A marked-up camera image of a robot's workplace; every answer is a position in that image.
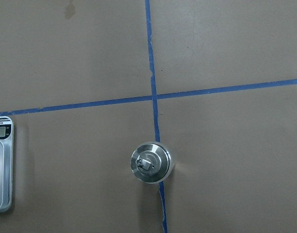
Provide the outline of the glass sauce dispenser bottle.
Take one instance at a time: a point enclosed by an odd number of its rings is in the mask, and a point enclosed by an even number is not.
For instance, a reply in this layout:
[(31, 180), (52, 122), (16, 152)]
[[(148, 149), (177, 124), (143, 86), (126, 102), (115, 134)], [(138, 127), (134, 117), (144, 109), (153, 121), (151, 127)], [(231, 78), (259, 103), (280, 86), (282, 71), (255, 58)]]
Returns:
[(156, 184), (169, 177), (176, 164), (176, 154), (157, 141), (140, 144), (132, 153), (130, 166), (137, 179)]

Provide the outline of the digital kitchen scale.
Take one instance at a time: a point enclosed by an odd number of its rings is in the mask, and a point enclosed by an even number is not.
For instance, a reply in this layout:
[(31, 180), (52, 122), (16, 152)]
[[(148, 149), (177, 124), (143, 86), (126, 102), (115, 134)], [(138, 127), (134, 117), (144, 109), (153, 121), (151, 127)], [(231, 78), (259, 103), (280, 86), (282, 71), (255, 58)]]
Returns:
[(0, 213), (12, 204), (14, 124), (0, 116)]

